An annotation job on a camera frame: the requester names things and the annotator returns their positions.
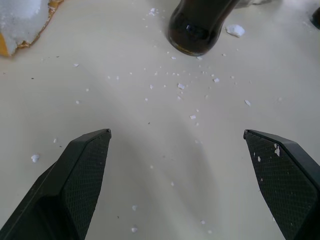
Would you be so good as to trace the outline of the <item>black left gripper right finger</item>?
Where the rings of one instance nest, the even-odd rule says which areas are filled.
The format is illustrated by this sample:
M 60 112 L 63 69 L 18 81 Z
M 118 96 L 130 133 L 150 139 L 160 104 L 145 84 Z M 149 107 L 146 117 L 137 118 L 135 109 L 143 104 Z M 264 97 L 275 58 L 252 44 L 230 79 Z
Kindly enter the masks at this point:
M 247 129 L 259 190 L 285 240 L 320 240 L 320 165 L 296 142 Z

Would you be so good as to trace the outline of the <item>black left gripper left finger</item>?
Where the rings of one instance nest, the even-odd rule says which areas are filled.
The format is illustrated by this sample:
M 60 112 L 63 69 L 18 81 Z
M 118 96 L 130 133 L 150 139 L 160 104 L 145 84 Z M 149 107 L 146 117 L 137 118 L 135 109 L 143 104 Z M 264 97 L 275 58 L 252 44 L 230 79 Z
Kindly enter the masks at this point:
M 72 140 L 0 229 L 0 240 L 85 240 L 111 138 L 101 129 Z

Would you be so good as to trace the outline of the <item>dark brown glass bottle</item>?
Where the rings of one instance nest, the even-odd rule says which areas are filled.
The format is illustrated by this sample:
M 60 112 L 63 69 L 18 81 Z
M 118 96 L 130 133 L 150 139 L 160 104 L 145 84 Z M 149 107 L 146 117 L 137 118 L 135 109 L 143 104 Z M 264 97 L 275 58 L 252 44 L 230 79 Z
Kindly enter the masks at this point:
M 181 0 L 168 24 L 168 40 L 180 52 L 200 57 L 219 39 L 223 24 L 240 0 Z

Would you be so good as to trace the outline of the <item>dark round object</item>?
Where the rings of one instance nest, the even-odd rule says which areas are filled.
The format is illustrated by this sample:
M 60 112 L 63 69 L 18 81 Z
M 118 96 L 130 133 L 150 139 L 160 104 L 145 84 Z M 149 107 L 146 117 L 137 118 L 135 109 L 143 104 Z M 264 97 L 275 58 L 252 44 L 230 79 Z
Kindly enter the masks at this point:
M 320 30 L 320 7 L 312 14 L 311 23 Z

